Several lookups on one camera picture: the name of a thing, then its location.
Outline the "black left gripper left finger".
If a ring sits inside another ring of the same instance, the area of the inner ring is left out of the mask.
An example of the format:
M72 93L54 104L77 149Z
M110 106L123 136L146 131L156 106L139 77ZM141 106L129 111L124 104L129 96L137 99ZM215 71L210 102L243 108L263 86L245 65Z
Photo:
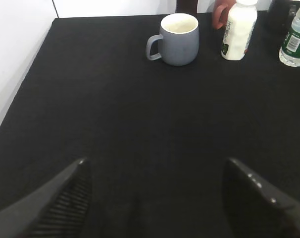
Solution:
M0 210L0 238L78 238L91 199L91 163L80 158Z

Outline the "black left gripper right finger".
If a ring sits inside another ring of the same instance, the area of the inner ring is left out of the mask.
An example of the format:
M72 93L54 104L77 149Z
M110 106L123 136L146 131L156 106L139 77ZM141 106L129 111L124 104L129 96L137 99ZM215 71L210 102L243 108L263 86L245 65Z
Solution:
M300 202L234 158L224 165L222 204L236 238L300 238Z

